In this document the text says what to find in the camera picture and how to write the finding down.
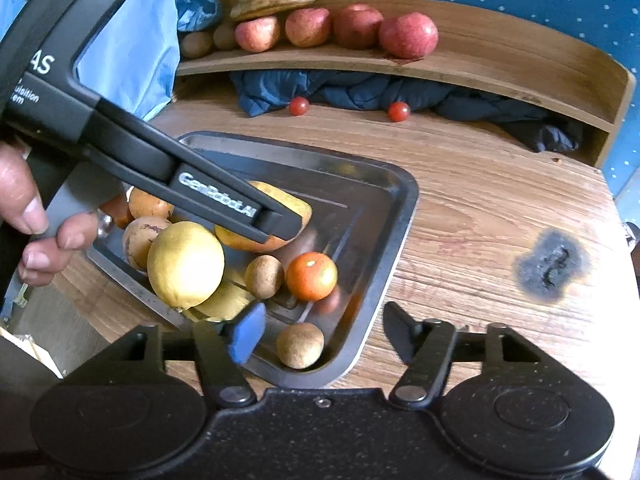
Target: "apple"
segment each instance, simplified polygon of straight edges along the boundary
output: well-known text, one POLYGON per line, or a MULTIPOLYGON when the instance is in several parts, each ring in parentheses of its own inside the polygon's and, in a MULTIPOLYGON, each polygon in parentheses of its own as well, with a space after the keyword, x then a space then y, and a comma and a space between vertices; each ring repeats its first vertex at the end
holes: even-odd
POLYGON ((438 44, 438 28, 429 16, 420 12, 387 18, 378 35, 384 50, 403 59, 424 57, 438 44))
POLYGON ((256 18, 236 26, 236 41, 249 52, 264 52, 280 39, 280 22, 275 16, 256 18))
POLYGON ((284 23, 284 33, 300 48, 322 45, 331 35, 331 13, 324 7, 294 10, 284 23))
POLYGON ((382 13, 367 4, 345 7, 334 19, 335 41, 345 48, 371 48, 378 42, 383 20, 382 13))

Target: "orange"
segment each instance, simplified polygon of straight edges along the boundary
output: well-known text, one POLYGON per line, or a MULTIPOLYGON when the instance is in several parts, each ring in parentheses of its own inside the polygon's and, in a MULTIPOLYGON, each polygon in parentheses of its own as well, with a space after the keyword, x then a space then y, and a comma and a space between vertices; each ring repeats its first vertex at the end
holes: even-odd
POLYGON ((303 301, 326 298, 338 281, 338 269, 331 258, 322 253, 304 253, 293 260, 285 274, 290 293, 303 301))

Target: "metal tray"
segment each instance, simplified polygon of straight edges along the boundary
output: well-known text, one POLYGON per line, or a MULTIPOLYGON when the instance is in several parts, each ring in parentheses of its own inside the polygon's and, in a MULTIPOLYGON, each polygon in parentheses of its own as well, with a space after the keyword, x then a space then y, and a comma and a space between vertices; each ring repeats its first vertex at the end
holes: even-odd
MULTIPOLYGON (((283 287, 265 302, 267 327, 244 367, 284 388, 321 388, 340 378, 357 361, 398 262, 418 200, 414 178, 385 162, 275 140, 192 132, 180 142, 240 177, 267 182, 311 205, 305 230, 272 253, 285 267, 307 251, 328 254, 338 267, 338 285, 324 300, 297 301, 283 287), (275 340, 284 327, 303 321, 322 330, 325 348, 315 365, 298 371, 280 363, 275 340)), ((178 210, 175 218, 212 227, 178 210)), ((88 257, 172 325, 188 327, 197 307, 180 313, 160 301, 146 275, 124 261, 122 233, 114 228, 89 248, 88 257)), ((248 294, 242 277, 255 254, 224 250, 223 283, 248 294)))

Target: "finger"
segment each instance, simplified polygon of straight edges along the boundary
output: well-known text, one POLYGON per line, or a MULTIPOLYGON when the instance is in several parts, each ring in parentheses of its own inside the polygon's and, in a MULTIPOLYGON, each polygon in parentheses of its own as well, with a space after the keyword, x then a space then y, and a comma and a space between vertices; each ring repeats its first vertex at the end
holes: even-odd
POLYGON ((0 141, 0 216, 25 234, 42 234, 49 221, 24 158, 0 141))
POLYGON ((20 274, 22 282, 31 286, 49 285, 55 276, 53 272, 25 269, 23 264, 18 265, 18 273, 20 274))
POLYGON ((55 238, 43 238, 28 244, 22 252, 22 265, 26 270, 60 272, 71 260, 73 251, 58 247, 55 238))
POLYGON ((73 251, 85 249, 94 243, 98 234, 98 215, 96 213, 78 213, 67 218, 56 235, 58 247, 73 251))

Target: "wooden desk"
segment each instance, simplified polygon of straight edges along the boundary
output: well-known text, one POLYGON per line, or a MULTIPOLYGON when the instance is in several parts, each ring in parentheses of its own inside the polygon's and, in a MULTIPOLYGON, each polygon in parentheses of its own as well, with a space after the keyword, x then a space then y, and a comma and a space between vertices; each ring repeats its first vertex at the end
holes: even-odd
MULTIPOLYGON (((628 480, 640 434, 636 358, 640 301, 620 220, 599 170, 562 155, 531 153, 498 128, 415 114, 391 124, 383 112, 312 106, 247 118, 228 84, 216 80, 168 106, 154 123, 172 136, 220 130, 300 142, 386 160, 411 172, 420 203, 387 299, 416 318, 437 317, 483 331, 500 321, 589 381, 616 414, 602 468, 628 480), (573 235, 589 269, 551 304, 528 298, 514 280, 517 257, 538 235, 573 235)), ((56 277, 92 325, 113 341, 153 312, 82 256, 56 277)), ((194 383, 193 370, 171 366, 194 383)), ((389 391, 402 365, 377 320, 360 361, 336 387, 389 391)), ((474 373, 455 366, 452 382, 474 373)), ((257 387, 264 387, 259 380, 257 387)))

